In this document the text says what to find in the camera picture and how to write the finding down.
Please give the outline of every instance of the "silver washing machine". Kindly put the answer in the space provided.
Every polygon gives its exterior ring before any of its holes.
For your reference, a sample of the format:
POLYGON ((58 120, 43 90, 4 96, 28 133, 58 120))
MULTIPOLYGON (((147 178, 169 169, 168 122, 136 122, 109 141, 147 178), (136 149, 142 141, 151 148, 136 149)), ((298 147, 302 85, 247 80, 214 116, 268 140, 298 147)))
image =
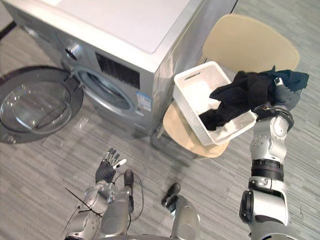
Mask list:
POLYGON ((84 97, 151 135, 216 21, 236 0, 2 0, 14 21, 60 66, 0 79, 0 140, 34 141, 62 128, 84 97))

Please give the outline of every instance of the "dark clothing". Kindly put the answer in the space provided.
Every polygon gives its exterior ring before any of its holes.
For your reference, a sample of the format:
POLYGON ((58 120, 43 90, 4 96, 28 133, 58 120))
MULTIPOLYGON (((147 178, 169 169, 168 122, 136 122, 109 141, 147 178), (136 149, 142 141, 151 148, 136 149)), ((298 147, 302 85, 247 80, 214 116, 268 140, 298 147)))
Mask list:
POLYGON ((278 98, 275 98, 276 86, 273 84, 276 77, 282 78, 284 85, 291 91, 298 91, 306 88, 309 75, 291 70, 275 71, 275 67, 260 73, 239 71, 232 83, 218 87, 210 94, 210 98, 221 103, 218 109, 210 109, 199 115, 204 126, 214 131, 266 102, 276 104, 278 98))

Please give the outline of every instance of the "energy label sticker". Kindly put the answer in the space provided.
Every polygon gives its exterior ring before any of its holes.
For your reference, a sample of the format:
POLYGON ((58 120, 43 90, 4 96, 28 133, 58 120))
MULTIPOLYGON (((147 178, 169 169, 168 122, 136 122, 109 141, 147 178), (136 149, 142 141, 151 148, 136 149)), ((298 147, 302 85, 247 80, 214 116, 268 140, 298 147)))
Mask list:
POLYGON ((138 98, 138 106, 151 112, 151 98, 139 91, 136 92, 136 97, 138 98))

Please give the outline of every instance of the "chair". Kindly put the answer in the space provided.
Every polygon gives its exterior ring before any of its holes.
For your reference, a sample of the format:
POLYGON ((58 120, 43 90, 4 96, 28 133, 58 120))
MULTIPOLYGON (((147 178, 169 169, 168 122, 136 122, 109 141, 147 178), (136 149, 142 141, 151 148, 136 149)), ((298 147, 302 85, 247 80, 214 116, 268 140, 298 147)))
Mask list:
MULTIPOLYGON (((232 13, 215 24, 198 63, 213 60, 233 72, 262 72, 274 65, 277 70, 294 70, 299 59, 292 43, 273 28, 254 18, 232 13)), ((205 158, 220 156, 229 144, 201 145, 175 101, 163 117, 158 138, 164 130, 179 145, 205 158)))

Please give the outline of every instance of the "white laundry basket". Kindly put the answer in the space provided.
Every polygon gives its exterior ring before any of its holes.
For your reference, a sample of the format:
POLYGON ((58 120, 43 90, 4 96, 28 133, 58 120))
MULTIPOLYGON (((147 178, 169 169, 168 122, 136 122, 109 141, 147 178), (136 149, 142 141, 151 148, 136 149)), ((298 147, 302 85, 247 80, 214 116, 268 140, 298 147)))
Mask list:
POLYGON ((220 101, 209 98, 216 88, 231 81, 215 61, 209 61, 174 77, 173 98, 202 145, 221 145, 252 128, 256 115, 250 110, 227 122, 215 131, 209 131, 199 115, 217 109, 220 101))

